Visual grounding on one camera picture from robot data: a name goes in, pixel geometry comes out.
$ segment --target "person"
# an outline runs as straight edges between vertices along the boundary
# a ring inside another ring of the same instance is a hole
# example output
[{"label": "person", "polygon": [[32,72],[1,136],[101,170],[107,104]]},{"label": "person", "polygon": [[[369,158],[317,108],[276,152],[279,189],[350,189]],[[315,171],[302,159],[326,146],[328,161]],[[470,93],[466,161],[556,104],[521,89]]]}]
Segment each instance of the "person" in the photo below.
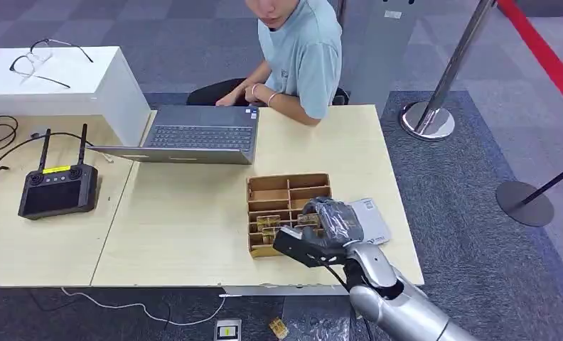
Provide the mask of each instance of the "person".
[{"label": "person", "polygon": [[258,18],[264,60],[248,78],[192,92],[188,105],[267,105],[317,125],[338,89],[342,28],[328,0],[245,0]]}]

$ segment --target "stanchion base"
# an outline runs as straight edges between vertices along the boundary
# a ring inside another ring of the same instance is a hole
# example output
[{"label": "stanchion base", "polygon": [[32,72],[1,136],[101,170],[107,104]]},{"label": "stanchion base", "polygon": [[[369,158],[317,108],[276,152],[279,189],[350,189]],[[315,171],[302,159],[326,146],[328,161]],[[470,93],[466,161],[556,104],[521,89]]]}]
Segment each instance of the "stanchion base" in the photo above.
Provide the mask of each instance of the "stanchion base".
[{"label": "stanchion base", "polygon": [[420,134],[415,126],[424,115],[428,102],[417,102],[403,108],[400,117],[401,126],[410,135],[425,141],[439,141],[451,135],[455,129],[455,120],[451,112],[445,108],[438,110],[430,125]]},{"label": "stanchion base", "polygon": [[495,198],[499,207],[512,219],[527,226],[541,227],[554,219],[554,205],[541,194],[527,205],[519,205],[537,188],[520,181],[508,181],[497,187]]}]

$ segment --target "robotic arm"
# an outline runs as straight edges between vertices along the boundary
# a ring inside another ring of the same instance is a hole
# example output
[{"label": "robotic arm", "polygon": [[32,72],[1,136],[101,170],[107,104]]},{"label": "robotic arm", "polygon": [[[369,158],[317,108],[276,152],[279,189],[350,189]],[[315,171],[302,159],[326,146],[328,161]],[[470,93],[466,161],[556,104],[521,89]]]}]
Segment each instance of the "robotic arm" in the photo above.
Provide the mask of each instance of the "robotic arm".
[{"label": "robotic arm", "polygon": [[393,340],[477,340],[390,265],[379,246],[359,239],[363,239],[363,229],[349,206],[317,198],[304,209],[313,211],[326,233],[323,239],[309,229],[283,227],[274,248],[309,267],[342,264],[351,305]]}]

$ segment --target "white box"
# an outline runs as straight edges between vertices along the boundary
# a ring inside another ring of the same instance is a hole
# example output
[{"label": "white box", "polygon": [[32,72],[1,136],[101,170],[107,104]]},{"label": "white box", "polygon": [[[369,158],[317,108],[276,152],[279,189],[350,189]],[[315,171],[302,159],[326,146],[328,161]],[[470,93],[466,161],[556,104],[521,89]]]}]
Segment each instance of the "white box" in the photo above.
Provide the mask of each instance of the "white box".
[{"label": "white box", "polygon": [[150,109],[117,46],[53,48],[35,75],[70,85],[70,89],[9,70],[29,48],[0,48],[0,114],[12,116],[102,115],[125,146],[138,146]]}]

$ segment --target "laptop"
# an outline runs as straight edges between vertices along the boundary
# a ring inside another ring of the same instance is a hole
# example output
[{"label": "laptop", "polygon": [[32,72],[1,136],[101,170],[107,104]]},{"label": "laptop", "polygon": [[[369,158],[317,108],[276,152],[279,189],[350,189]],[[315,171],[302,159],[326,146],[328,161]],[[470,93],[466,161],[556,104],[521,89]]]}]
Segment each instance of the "laptop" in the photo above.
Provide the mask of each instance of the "laptop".
[{"label": "laptop", "polygon": [[258,121],[256,107],[163,105],[142,147],[88,148],[139,162],[250,165]]}]

